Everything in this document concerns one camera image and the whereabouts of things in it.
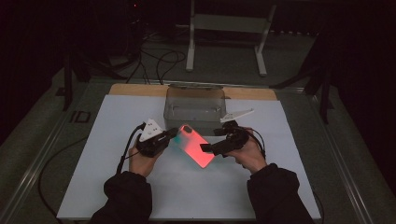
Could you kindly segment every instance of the black sleeve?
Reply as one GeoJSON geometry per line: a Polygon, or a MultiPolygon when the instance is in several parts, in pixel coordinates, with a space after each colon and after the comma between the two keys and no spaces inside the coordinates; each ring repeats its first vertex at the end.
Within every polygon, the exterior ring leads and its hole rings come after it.
{"type": "Polygon", "coordinates": [[[270,164],[250,177],[247,191],[258,223],[309,223],[298,195],[300,183],[294,172],[270,164]]]}
{"type": "Polygon", "coordinates": [[[152,210],[151,186],[146,178],[131,172],[114,175],[105,183],[108,198],[90,224],[148,223],[152,210]]]}

